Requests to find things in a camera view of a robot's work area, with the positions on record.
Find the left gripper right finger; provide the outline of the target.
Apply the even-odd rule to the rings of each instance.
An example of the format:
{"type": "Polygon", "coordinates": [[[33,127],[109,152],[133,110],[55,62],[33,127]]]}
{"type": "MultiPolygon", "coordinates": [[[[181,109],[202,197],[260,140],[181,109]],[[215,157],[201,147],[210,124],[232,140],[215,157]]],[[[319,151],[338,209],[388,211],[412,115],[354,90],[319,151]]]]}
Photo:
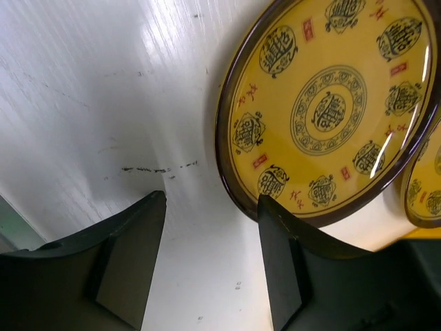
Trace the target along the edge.
{"type": "Polygon", "coordinates": [[[370,252],[258,200],[275,330],[439,330],[440,241],[401,239],[370,252]]]}

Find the yellow patterned plate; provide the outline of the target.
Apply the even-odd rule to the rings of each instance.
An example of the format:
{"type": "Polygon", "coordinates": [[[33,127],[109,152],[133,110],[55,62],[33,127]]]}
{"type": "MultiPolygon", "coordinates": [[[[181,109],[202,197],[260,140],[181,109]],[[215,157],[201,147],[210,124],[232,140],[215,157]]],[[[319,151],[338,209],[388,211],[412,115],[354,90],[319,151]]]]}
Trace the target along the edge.
{"type": "Polygon", "coordinates": [[[440,119],[432,123],[404,169],[401,200],[414,226],[440,227],[440,119]]]}
{"type": "Polygon", "coordinates": [[[273,1],[220,94],[221,180],[251,219],[269,196],[330,225],[402,172],[439,102],[439,1],[273,1]]]}

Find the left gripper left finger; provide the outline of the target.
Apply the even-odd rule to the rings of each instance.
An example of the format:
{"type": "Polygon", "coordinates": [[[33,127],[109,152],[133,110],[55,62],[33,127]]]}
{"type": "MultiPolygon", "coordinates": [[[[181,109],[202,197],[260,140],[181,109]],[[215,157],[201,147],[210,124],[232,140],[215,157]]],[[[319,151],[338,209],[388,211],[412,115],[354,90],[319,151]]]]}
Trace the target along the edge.
{"type": "Polygon", "coordinates": [[[156,265],[166,196],[36,250],[1,255],[2,330],[140,330],[156,265]]]}

